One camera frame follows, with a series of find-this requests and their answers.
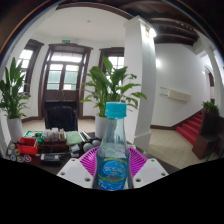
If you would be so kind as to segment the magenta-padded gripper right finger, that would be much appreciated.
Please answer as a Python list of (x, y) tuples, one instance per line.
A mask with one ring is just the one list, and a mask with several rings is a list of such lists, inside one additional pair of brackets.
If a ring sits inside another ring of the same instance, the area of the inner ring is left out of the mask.
[(168, 175), (157, 159), (146, 158), (137, 149), (129, 147), (130, 174), (134, 188), (140, 188)]

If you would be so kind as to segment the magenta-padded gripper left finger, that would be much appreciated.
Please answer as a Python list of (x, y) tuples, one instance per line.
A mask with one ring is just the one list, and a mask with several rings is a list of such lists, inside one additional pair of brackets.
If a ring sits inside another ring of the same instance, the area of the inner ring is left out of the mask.
[(71, 158), (58, 172), (58, 176), (83, 188), (92, 188), (96, 174), (96, 152), (93, 148), (79, 159)]

